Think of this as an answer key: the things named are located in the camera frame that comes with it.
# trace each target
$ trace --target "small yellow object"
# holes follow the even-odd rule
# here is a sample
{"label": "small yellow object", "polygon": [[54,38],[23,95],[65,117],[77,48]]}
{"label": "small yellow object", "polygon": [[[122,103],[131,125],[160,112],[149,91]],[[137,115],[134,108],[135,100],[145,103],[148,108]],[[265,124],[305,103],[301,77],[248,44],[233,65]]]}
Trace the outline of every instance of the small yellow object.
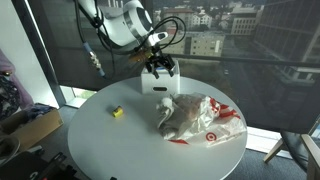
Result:
{"label": "small yellow object", "polygon": [[119,117],[119,116],[121,116],[121,115],[123,114],[123,109],[122,109],[122,107],[121,107],[121,106],[118,106],[115,110],[113,110],[112,114],[113,114],[113,116],[116,117],[116,118]]}

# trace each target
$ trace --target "rooftop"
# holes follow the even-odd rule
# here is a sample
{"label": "rooftop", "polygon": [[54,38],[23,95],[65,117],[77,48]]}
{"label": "rooftop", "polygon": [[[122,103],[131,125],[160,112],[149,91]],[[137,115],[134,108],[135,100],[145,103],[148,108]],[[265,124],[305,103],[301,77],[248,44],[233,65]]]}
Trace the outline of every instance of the rooftop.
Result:
{"label": "rooftop", "polygon": [[193,13],[193,11],[187,8],[175,8],[175,9],[166,9],[164,13]]}
{"label": "rooftop", "polygon": [[205,31],[205,32],[187,32],[186,37],[202,37],[202,38],[224,38],[225,35],[221,34],[221,32],[212,32],[212,31]]}
{"label": "rooftop", "polygon": [[257,10],[254,7],[235,7],[231,14],[248,14],[248,13],[257,13]]}
{"label": "rooftop", "polygon": [[194,14],[195,16],[198,16],[198,17],[203,17],[203,16],[205,16],[205,15],[207,15],[207,16],[209,16],[209,17],[211,17],[209,14]]}

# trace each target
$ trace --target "white round table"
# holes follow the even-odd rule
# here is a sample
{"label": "white round table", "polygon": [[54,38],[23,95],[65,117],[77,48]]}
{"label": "white round table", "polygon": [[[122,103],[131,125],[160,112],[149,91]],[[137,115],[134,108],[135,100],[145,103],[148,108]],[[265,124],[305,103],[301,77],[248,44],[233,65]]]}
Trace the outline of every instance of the white round table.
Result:
{"label": "white round table", "polygon": [[[182,94],[210,95],[233,107],[218,89],[181,77]],[[110,85],[76,112],[68,132],[68,145],[79,168],[93,180],[195,180],[223,179],[241,160],[247,133],[211,148],[166,141],[157,130],[156,103],[161,97],[141,94],[141,79]],[[117,106],[124,115],[112,116]]]}

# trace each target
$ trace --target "black chair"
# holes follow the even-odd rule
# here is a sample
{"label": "black chair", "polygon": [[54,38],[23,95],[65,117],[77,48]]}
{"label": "black chair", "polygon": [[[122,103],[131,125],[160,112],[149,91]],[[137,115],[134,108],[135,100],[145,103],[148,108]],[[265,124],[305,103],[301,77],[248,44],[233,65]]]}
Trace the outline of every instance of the black chair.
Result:
{"label": "black chair", "polygon": [[307,179],[320,179],[320,139],[311,138],[310,135],[319,125],[320,119],[310,130],[309,134],[297,134],[281,131],[281,139],[264,157],[268,163],[280,150],[288,150],[293,160],[307,173]]}

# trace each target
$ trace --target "white plastic bag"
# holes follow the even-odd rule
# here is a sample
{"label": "white plastic bag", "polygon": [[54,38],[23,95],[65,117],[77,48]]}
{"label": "white plastic bag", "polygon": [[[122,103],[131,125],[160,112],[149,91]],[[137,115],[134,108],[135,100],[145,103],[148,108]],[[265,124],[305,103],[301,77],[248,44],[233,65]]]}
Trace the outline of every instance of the white plastic bag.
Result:
{"label": "white plastic bag", "polygon": [[231,107],[202,94],[179,94],[163,98],[158,129],[165,140],[210,147],[246,131]]}

